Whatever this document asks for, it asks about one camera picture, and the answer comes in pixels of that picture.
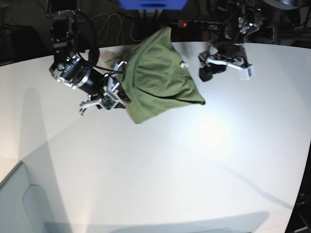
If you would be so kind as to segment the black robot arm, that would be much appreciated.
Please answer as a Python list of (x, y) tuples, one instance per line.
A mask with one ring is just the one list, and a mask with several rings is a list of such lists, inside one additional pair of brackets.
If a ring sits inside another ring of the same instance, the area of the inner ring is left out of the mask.
[[(224, 21), (217, 24), (219, 35), (209, 45), (216, 52), (206, 50), (198, 58), (202, 66), (199, 77), (209, 81), (214, 74), (233, 67), (242, 72), (244, 79), (251, 76), (244, 43), (246, 38), (262, 25), (260, 6), (254, 0), (228, 0)], [(197, 88), (179, 54), (171, 43), (171, 23), (162, 23), (158, 31), (144, 39), (126, 59), (125, 71), (108, 70), (101, 78), (91, 80), (91, 75), (81, 79), (79, 87), (90, 96), (102, 97), (109, 92), (109, 84), (120, 78), (114, 88), (121, 87), (131, 98), (141, 92), (161, 98), (177, 98), (197, 94)]]
[[(128, 76), (129, 60), (114, 63), (111, 69), (97, 66), (100, 51), (96, 40), (89, 52), (89, 59), (85, 60), (78, 51), (77, 15), (83, 14), (65, 10), (53, 15), (51, 39), (54, 63), (50, 67), (51, 76), (73, 90), (80, 89), (88, 94), (88, 100), (80, 104), (81, 114), (90, 106), (108, 111), (124, 108), (124, 104), (130, 104), (133, 98), (127, 94), (116, 75), (120, 74), (122, 78)], [(249, 80), (253, 66), (248, 63), (243, 43), (237, 44), (233, 40), (217, 46), (212, 44), (210, 47), (216, 49), (216, 53), (206, 50), (198, 55), (202, 65), (199, 71), (206, 74), (200, 75), (202, 81), (211, 78), (213, 74), (224, 72), (227, 67), (238, 70), (241, 79)]]

